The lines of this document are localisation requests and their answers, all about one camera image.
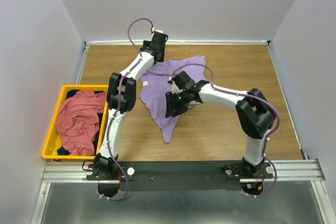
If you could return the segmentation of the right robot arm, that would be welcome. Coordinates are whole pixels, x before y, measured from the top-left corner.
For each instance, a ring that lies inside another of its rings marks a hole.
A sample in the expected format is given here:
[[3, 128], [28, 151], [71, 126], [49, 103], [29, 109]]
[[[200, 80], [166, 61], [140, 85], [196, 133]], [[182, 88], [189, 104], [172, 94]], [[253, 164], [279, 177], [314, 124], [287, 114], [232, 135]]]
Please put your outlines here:
[[245, 155], [235, 170], [246, 177], [261, 170], [267, 141], [279, 126], [279, 114], [260, 90], [236, 91], [213, 81], [195, 82], [185, 71], [171, 76], [168, 83], [172, 89], [165, 94], [167, 118], [185, 113], [191, 103], [211, 103], [235, 111], [247, 136]]

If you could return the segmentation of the purple t shirt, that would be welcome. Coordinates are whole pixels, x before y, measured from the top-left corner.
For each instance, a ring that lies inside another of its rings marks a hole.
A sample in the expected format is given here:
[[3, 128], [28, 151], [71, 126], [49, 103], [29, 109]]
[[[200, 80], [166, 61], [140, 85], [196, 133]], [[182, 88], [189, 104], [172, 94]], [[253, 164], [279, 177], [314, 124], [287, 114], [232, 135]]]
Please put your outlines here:
[[167, 60], [153, 65], [142, 75], [143, 89], [140, 99], [150, 111], [150, 116], [161, 129], [163, 141], [170, 143], [178, 116], [166, 118], [165, 94], [172, 90], [168, 83], [170, 75], [176, 70], [185, 71], [195, 82], [205, 80], [206, 58], [199, 55], [183, 60]]

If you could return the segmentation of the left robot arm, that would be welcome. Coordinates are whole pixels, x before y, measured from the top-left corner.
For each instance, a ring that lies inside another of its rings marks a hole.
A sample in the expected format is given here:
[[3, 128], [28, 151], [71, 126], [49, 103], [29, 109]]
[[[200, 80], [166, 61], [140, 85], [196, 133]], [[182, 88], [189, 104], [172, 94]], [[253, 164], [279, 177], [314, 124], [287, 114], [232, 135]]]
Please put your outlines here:
[[152, 32], [138, 49], [137, 57], [119, 73], [112, 73], [107, 91], [108, 120], [106, 132], [94, 158], [94, 167], [104, 176], [114, 177], [120, 170], [117, 159], [122, 128], [126, 116], [137, 100], [137, 82], [157, 62], [163, 62], [168, 35], [162, 31]]

